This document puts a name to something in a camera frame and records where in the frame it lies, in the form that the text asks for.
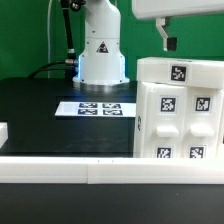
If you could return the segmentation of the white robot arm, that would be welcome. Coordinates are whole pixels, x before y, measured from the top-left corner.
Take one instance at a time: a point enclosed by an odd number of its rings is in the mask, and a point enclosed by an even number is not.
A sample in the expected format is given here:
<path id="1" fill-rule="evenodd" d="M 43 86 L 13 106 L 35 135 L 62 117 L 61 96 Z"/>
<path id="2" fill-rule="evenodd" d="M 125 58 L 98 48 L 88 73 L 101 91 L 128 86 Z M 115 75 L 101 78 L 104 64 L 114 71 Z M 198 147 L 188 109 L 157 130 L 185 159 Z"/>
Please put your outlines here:
<path id="1" fill-rule="evenodd" d="M 131 0 L 132 12 L 139 20 L 156 20 L 165 51 L 175 51 L 177 38 L 167 34 L 168 19 L 221 12 L 224 0 Z M 120 52 L 121 14 L 109 0 L 86 0 L 85 48 L 78 58 L 74 86 L 108 90 L 127 85 L 125 57 Z"/>

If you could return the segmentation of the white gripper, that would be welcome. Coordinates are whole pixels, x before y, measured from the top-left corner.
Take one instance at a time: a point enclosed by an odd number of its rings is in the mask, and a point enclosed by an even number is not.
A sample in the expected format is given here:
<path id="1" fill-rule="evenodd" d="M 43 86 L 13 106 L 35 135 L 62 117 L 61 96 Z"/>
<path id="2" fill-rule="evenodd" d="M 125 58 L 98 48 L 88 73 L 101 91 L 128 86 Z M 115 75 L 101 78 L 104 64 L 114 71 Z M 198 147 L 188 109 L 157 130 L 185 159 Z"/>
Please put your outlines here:
<path id="1" fill-rule="evenodd" d="M 132 0 L 131 3 L 137 19 L 157 18 L 156 28 L 163 40 L 164 51 L 177 49 L 177 38 L 168 32 L 168 17 L 224 11 L 224 0 Z"/>

